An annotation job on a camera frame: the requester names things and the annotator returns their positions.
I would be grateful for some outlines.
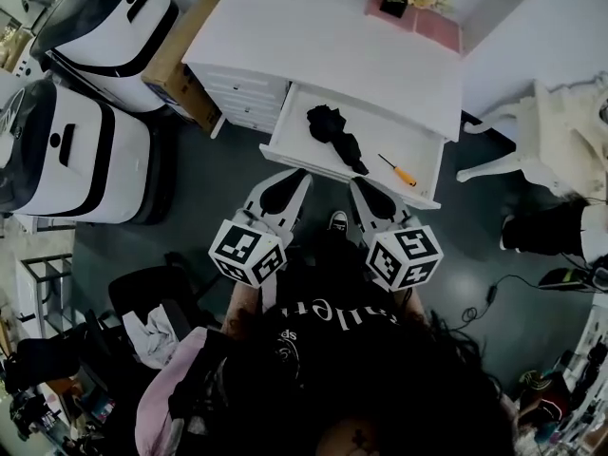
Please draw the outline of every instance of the orange screwdriver handle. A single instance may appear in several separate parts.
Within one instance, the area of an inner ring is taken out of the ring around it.
[[[401,181],[403,181],[405,184],[409,184],[411,187],[414,187],[416,185],[416,179],[403,169],[395,167],[395,172],[397,173],[397,176],[401,178]]]

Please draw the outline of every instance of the white cloth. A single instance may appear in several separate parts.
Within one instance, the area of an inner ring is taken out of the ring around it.
[[[608,255],[608,206],[592,204],[582,211],[580,245],[587,263]]]
[[[163,306],[148,313],[145,326],[133,311],[123,316],[123,323],[135,352],[147,367],[162,370],[171,361],[180,341]]]

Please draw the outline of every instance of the white robot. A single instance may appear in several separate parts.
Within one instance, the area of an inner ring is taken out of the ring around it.
[[[276,174],[252,190],[232,220],[224,220],[209,255],[225,276],[257,288],[286,263],[285,248],[312,181],[304,169]],[[443,258],[430,227],[381,184],[356,177],[349,188],[373,281],[391,292],[428,282]]]

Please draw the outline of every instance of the white desk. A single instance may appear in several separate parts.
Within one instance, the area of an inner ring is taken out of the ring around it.
[[[321,151],[300,105],[337,106],[371,179],[414,207],[441,206],[433,196],[443,146],[458,140],[462,108],[455,52],[339,2],[221,0],[183,61],[230,122],[274,133],[262,146],[268,159],[347,181],[353,172],[330,145]],[[289,82],[299,86],[284,104]],[[377,153],[418,185],[396,179]]]

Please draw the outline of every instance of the flower pot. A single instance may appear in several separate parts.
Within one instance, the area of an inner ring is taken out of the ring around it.
[[[389,2],[389,0],[382,0],[382,3],[380,4],[381,11],[397,17],[398,19],[403,17],[403,13],[406,11],[407,7],[408,0],[405,2]]]

